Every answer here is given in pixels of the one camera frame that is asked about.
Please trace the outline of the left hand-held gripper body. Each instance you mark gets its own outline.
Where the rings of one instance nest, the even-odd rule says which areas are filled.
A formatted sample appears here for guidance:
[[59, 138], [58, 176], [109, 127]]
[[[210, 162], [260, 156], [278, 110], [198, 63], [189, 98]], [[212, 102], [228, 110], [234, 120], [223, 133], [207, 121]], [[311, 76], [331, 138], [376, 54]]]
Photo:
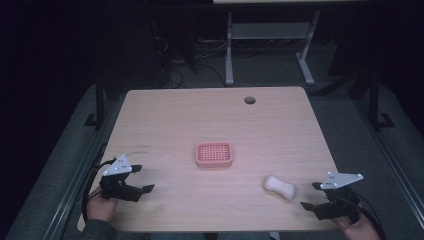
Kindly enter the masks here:
[[138, 202], [141, 189], [128, 185], [125, 180], [131, 174], [131, 164], [125, 154], [114, 159], [112, 164], [103, 172], [100, 180], [102, 197], [117, 198], [124, 201]]

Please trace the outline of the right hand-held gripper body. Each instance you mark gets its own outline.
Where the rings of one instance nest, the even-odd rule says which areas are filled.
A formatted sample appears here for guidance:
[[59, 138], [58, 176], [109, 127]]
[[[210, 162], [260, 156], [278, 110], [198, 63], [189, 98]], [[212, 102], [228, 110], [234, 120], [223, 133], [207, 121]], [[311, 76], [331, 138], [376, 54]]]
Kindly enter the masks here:
[[359, 220], [359, 197], [350, 184], [363, 179], [361, 174], [328, 172], [321, 182], [327, 203], [314, 206], [312, 211], [319, 220], [345, 217], [350, 224]]

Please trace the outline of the person's left hand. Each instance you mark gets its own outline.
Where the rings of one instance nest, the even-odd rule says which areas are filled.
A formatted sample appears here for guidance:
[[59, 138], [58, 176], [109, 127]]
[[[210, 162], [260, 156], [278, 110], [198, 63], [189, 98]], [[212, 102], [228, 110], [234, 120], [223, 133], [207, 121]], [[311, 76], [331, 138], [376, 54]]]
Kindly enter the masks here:
[[101, 220], [110, 222], [115, 214], [119, 200], [116, 198], [104, 199], [102, 189], [97, 187], [88, 196], [86, 206], [88, 220]]

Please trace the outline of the person's right hand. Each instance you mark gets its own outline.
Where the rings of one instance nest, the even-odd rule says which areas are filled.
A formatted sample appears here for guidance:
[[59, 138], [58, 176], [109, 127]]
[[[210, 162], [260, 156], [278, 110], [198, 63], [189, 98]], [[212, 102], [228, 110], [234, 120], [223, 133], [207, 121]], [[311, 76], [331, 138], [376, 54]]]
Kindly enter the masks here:
[[334, 218], [332, 222], [337, 225], [347, 240], [380, 240], [371, 221], [362, 213], [355, 224], [350, 224], [345, 218]]

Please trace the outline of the white soap bar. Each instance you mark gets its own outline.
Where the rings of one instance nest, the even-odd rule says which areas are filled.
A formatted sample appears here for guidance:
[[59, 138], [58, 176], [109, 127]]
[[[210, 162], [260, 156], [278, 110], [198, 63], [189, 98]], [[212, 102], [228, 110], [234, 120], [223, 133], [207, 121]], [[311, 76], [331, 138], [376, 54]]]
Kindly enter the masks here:
[[264, 188], [267, 191], [277, 193], [286, 200], [293, 200], [296, 196], [296, 187], [280, 180], [275, 176], [267, 176], [264, 181]]

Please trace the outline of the black metal stand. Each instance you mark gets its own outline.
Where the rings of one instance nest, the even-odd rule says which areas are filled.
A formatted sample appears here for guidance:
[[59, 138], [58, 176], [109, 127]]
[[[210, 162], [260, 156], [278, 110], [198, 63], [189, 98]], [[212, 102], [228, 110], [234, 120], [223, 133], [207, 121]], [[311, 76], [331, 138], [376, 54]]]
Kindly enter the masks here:
[[103, 79], [98, 77], [95, 83], [95, 112], [87, 116], [84, 125], [94, 127], [98, 131], [103, 125], [104, 118], [104, 84]]
[[372, 127], [379, 131], [381, 128], [393, 128], [394, 123], [387, 113], [379, 111], [380, 81], [376, 72], [372, 74], [369, 92], [369, 121]]

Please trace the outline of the pink soap dish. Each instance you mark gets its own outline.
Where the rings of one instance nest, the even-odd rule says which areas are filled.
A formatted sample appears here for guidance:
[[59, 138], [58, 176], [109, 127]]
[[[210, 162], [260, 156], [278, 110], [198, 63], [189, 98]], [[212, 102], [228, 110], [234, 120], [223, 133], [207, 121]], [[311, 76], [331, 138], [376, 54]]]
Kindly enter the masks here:
[[233, 164], [229, 142], [203, 142], [196, 146], [195, 161], [199, 168], [226, 168]]

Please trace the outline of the white metal desk frame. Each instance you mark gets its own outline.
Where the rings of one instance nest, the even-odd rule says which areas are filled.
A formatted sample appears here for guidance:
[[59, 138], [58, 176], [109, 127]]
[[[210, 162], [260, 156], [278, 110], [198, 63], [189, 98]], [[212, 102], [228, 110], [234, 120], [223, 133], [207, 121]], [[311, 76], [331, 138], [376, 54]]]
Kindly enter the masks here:
[[315, 81], [307, 64], [307, 54], [314, 37], [320, 10], [316, 10], [309, 22], [293, 23], [234, 23], [233, 14], [227, 14], [225, 84], [234, 84], [232, 43], [234, 40], [303, 40], [301, 51], [296, 53], [296, 59], [307, 85]]

